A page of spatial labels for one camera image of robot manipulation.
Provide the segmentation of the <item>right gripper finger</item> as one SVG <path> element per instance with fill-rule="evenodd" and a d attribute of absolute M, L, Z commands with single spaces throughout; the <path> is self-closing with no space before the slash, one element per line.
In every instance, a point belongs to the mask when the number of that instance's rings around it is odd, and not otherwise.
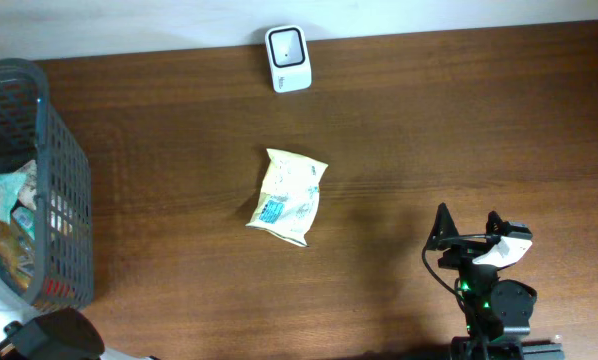
<path fill-rule="evenodd" d="M 459 235 L 455 223 L 445 203 L 441 203 L 436 212 L 435 221 L 425 244 L 426 249 L 446 249 L 452 238 Z"/>
<path fill-rule="evenodd" d="M 486 222 L 486 233 L 493 235 L 501 235 L 504 229 L 503 220 L 496 211 L 488 213 Z"/>

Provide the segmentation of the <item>cream snack bag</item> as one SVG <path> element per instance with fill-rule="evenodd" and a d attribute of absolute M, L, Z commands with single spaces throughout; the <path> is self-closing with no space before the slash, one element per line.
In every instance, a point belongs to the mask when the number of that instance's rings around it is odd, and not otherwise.
<path fill-rule="evenodd" d="M 257 206 L 246 227 L 308 247 L 305 236 L 316 218 L 320 181 L 328 165 L 280 149 L 267 148 L 266 152 L 270 162 Z"/>

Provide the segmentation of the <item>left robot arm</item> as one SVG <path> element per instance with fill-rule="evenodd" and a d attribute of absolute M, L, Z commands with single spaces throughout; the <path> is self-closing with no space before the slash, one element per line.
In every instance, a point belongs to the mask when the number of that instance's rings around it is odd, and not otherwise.
<path fill-rule="evenodd" d="M 41 313 L 0 278 L 0 359 L 153 360 L 104 344 L 94 325 L 78 310 Z"/>

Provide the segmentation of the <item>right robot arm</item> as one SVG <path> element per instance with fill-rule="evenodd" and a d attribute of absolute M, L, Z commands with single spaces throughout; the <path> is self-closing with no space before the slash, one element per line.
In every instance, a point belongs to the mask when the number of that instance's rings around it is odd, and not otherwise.
<path fill-rule="evenodd" d="M 461 235 L 448 207 L 438 206 L 422 252 L 440 251 L 438 267 L 458 272 L 457 283 L 444 284 L 466 316 L 471 338 L 482 344 L 512 343 L 530 333 L 537 292 L 499 272 L 518 263 L 532 246 L 530 228 L 505 221 L 492 211 L 483 234 Z"/>

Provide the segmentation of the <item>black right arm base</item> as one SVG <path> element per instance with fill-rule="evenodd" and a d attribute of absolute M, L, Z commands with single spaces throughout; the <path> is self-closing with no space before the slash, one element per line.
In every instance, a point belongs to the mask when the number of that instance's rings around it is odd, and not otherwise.
<path fill-rule="evenodd" d="M 549 341 L 484 344 L 479 339 L 456 337 L 451 360 L 565 360 L 563 345 Z"/>

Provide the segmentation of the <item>white barcode scanner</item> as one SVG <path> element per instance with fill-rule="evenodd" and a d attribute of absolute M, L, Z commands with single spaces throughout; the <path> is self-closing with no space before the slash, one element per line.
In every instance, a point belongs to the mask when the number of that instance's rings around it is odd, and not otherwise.
<path fill-rule="evenodd" d="M 303 29 L 298 25 L 271 28 L 264 40 L 273 90 L 289 93 L 309 88 L 312 68 Z"/>

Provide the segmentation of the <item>grey plastic mesh basket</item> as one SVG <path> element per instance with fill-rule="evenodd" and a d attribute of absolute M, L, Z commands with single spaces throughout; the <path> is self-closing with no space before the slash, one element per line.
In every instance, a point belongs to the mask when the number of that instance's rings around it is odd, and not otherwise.
<path fill-rule="evenodd" d="M 94 297 L 91 171 L 50 101 L 35 63 L 0 60 L 0 172 L 37 164 L 35 270 L 22 293 L 42 312 L 82 309 Z"/>

